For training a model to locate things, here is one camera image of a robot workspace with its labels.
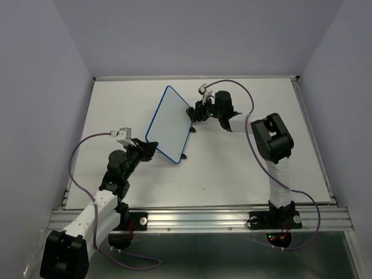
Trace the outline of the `black whiteboard eraser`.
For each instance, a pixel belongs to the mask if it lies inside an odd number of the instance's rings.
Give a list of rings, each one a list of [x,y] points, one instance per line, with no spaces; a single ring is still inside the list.
[[[189,115],[190,113],[192,113],[194,111],[194,108],[193,107],[189,107],[186,109],[186,113]]]

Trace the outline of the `blue framed whiteboard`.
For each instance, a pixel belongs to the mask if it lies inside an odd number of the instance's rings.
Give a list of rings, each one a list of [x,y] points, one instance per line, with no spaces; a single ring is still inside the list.
[[[147,142],[175,164],[180,163],[192,121],[186,113],[188,102],[170,85],[166,86],[145,134]]]

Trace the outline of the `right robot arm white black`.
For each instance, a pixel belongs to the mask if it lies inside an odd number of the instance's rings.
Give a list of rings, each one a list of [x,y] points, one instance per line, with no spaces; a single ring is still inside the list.
[[[250,115],[235,111],[231,95],[227,91],[219,91],[213,97],[205,97],[195,103],[194,107],[186,109],[191,121],[203,122],[215,118],[220,126],[229,132],[245,132],[252,135],[248,141],[251,150],[258,150],[254,154],[265,161],[263,170],[269,176],[270,196],[267,213],[268,222],[280,227],[288,221],[288,213],[295,210],[295,203],[289,187],[289,157],[294,147],[294,140],[278,113],[272,113],[262,119],[250,119]]]

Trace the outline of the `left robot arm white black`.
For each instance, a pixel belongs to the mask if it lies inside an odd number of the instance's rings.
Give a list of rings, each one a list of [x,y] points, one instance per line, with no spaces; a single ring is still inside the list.
[[[128,204],[123,202],[130,187],[128,179],[139,163],[152,160],[158,143],[133,138],[121,144],[122,150],[110,153],[107,171],[96,194],[89,196],[88,206],[61,231],[47,236],[42,278],[85,278],[102,241],[115,228],[129,224]]]

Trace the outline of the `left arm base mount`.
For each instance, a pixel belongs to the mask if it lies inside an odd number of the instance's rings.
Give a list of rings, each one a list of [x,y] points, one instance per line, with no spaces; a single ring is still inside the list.
[[[132,211],[128,204],[119,203],[115,209],[120,214],[119,225],[109,234],[108,244],[116,249],[126,249],[134,239],[135,231],[146,231],[148,225],[148,213],[144,211]]]

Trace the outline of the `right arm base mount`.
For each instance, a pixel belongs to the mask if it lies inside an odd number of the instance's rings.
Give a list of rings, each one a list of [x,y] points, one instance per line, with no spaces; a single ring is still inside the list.
[[[292,242],[291,230],[303,227],[294,201],[280,208],[269,202],[268,211],[251,211],[248,214],[246,226],[251,230],[268,230],[266,237],[269,244],[278,248],[289,248]]]

